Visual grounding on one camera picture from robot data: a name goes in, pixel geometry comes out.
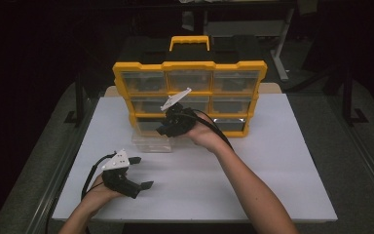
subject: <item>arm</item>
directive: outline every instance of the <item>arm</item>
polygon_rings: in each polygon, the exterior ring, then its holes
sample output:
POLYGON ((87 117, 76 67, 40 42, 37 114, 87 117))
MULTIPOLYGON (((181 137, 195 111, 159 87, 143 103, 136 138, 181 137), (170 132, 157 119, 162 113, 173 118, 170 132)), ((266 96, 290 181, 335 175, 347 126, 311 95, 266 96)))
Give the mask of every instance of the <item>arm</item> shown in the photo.
POLYGON ((217 134, 201 123, 186 134, 214 153, 240 203, 258 233, 298 233, 273 191, 217 134))
POLYGON ((85 233, 88 222, 96 215, 98 210, 112 199, 120 196, 123 195, 105 187, 102 182, 102 177, 99 175, 95 179, 90 191, 63 224, 62 228, 59 230, 59 234, 85 233))

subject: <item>yellow carry handle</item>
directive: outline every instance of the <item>yellow carry handle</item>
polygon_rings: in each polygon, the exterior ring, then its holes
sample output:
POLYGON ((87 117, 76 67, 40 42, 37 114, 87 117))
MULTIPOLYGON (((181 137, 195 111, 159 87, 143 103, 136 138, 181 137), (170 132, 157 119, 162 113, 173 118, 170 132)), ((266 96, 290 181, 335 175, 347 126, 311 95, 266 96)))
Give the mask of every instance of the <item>yellow carry handle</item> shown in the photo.
POLYGON ((206 43, 207 50, 210 51, 210 43, 208 41, 208 36, 173 36, 171 37, 171 43, 169 44, 169 50, 172 51, 174 44, 184 44, 184 43, 206 43))

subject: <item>black cable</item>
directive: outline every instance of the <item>black cable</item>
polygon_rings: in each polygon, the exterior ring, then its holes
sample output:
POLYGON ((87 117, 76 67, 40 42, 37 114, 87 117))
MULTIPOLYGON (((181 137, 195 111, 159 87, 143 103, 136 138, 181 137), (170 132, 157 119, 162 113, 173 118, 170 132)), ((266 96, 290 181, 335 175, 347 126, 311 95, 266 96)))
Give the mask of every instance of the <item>black cable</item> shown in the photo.
POLYGON ((90 173, 88 174, 88 177, 87 177, 87 180, 85 181, 85 184, 84 184, 84 187, 83 187, 83 190, 81 191, 81 200, 84 199, 85 195, 90 191, 87 191, 89 185, 90 185, 90 182, 91 180, 93 179, 93 176, 95 174, 95 171, 96 171, 96 168, 98 167, 98 165, 104 161, 105 159, 107 158, 112 158, 114 157, 114 155, 116 155, 117 152, 114 152, 113 154, 109 154, 109 155, 106 155, 104 157, 102 157, 101 159, 98 160, 98 162, 96 162, 93 167, 91 168, 90 170, 90 173))
POLYGON ((211 123, 218 129, 217 124, 204 111, 198 110, 198 109, 193 109, 193 111, 197 111, 197 112, 204 114, 209 120, 211 120, 211 123))
POLYGON ((51 202, 50 209, 47 214, 47 219, 45 220, 45 234, 48 234, 48 229, 50 226, 50 219, 51 219, 51 214, 54 212, 55 209, 55 204, 57 203, 58 195, 55 196, 53 201, 51 202))
POLYGON ((200 123, 208 126, 209 128, 211 128, 221 139, 224 140, 224 142, 227 143, 227 145, 230 146, 230 148, 233 149, 233 151, 235 150, 232 146, 232 144, 230 143, 229 139, 226 138, 226 136, 223 134, 223 132, 221 132, 220 129, 218 129, 218 127, 214 127, 214 125, 210 124, 208 121, 200 118, 200 117, 197 117, 197 121, 199 121, 200 123))
POLYGON ((87 191, 87 193, 91 192, 91 190, 97 188, 98 186, 100 186, 100 185, 103 184, 103 183, 104 183, 104 182, 101 182, 101 183, 99 183, 99 184, 97 184, 97 185, 91 187, 90 190, 87 191))

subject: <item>person's right hand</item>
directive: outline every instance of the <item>person's right hand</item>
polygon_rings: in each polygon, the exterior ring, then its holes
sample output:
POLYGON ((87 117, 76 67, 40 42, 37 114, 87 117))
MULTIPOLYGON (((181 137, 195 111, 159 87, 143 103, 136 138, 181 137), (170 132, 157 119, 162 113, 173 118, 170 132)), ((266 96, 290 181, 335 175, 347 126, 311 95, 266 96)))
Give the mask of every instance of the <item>person's right hand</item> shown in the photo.
MULTIPOLYGON (((208 117, 206 117, 204 114, 198 113, 197 115, 212 124, 211 120, 208 119, 208 117)), ((224 142, 224 140, 218 134, 216 134, 208 126, 198 121, 196 122, 194 128, 184 134, 183 137, 192 139, 194 143, 205 147, 212 153, 215 153, 218 148, 222 148, 225 146, 230 148, 230 146, 228 146, 228 144, 224 142)))

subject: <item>hand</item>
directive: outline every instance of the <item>hand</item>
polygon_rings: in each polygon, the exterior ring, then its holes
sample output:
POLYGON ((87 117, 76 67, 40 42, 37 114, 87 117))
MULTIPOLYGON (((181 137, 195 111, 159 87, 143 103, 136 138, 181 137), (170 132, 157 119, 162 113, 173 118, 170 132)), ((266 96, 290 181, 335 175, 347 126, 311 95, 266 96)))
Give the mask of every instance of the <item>hand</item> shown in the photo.
POLYGON ((109 201, 121 196, 124 195, 107 188, 102 181, 102 175, 99 175, 79 206, 92 217, 109 201))
MULTIPOLYGON (((197 116, 212 124, 212 121, 204 114, 198 113, 197 116)), ((230 148, 230 146, 228 146, 228 144, 218 134, 198 121, 194 128, 183 136, 192 139, 194 143, 203 146, 212 153, 215 153, 215 151, 220 147, 227 146, 230 148)))
POLYGON ((102 175, 97 176, 87 195, 59 230, 59 234, 84 233, 91 217, 109 201, 121 196, 124 195, 105 187, 102 175))

